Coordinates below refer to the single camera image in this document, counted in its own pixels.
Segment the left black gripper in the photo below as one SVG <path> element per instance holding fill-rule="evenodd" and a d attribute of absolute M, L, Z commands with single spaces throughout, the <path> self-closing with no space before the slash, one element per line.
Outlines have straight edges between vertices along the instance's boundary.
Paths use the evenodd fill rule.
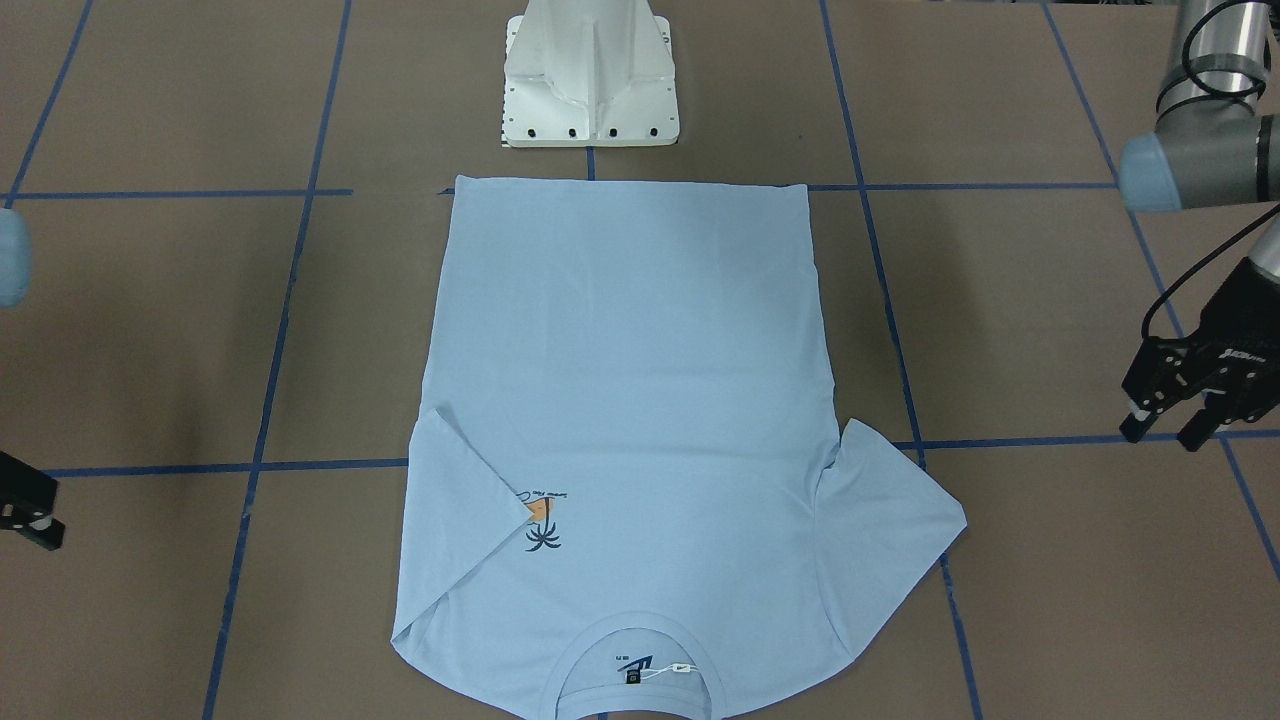
<path fill-rule="evenodd" d="M 1142 340 L 1123 389 L 1128 415 L 1119 432 L 1129 443 L 1147 437 L 1158 419 L 1183 401 L 1203 407 L 1178 432 L 1189 452 L 1224 427 L 1257 421 L 1277 405 L 1277 279 L 1240 260 L 1199 314 L 1185 338 Z"/>

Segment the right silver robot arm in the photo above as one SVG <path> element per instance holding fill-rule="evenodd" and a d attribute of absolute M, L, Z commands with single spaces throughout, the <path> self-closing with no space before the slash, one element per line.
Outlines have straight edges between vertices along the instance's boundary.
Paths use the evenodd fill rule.
<path fill-rule="evenodd" d="M 14 307 L 26 299 L 32 272 L 29 229 L 19 213 L 1 210 L 1 305 Z M 65 525 L 55 518 L 59 482 L 37 468 L 1 452 L 1 528 L 56 551 Z"/>

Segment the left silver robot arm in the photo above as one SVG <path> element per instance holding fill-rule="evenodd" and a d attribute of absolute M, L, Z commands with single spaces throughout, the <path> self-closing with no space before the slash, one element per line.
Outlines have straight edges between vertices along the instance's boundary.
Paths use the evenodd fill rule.
<path fill-rule="evenodd" d="M 1188 451 L 1277 406 L 1279 127 L 1258 110 L 1272 82 L 1275 1 L 1183 1 L 1148 135 L 1130 138 L 1117 186 L 1128 210 L 1174 213 L 1262 202 L 1266 210 L 1183 272 L 1140 320 L 1123 378 L 1132 443 L 1179 404 L 1202 407 L 1178 432 Z M 1204 302 L 1192 333 L 1162 337 L 1152 323 L 1193 275 L 1247 238 L 1254 245 Z"/>

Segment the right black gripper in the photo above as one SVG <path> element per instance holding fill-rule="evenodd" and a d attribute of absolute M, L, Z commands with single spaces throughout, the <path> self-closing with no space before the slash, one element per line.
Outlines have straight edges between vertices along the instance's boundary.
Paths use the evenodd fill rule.
<path fill-rule="evenodd" d="M 56 551 L 65 525 L 54 516 L 59 480 L 1 452 L 1 529 Z"/>

